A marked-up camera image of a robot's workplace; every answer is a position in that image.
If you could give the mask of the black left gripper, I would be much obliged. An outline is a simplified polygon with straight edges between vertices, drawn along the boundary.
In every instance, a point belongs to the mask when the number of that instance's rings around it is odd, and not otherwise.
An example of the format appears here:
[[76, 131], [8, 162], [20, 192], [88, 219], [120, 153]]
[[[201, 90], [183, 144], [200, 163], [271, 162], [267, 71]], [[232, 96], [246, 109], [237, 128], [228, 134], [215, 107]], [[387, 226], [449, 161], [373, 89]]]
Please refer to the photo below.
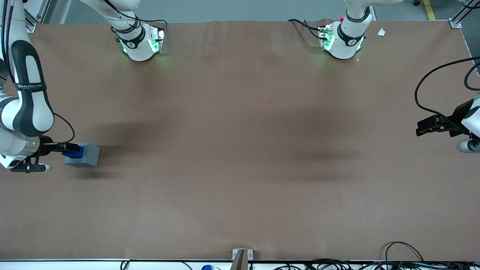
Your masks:
[[445, 128], [444, 125], [446, 123], [446, 120], [440, 115], [432, 115], [418, 122], [418, 128], [415, 130], [416, 136], [420, 137], [428, 133], [449, 132], [450, 137], [456, 137], [461, 134], [469, 135], [470, 137], [477, 137], [476, 135], [471, 133], [463, 124], [461, 124], [461, 121], [470, 111], [473, 102], [474, 100], [470, 99], [469, 101], [458, 105], [455, 108], [453, 114], [449, 116], [449, 119], [457, 127], [454, 127], [453, 124], [451, 124], [451, 129]]

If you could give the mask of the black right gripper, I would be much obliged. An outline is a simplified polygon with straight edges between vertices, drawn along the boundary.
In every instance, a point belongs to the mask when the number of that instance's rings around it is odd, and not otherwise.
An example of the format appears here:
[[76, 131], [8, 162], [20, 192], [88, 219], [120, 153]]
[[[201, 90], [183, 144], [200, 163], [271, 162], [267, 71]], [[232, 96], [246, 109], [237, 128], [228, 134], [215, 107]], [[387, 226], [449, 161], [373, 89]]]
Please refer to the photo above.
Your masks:
[[39, 147], [39, 155], [46, 156], [51, 152], [79, 152], [80, 147], [77, 144], [63, 143], [42, 143]]

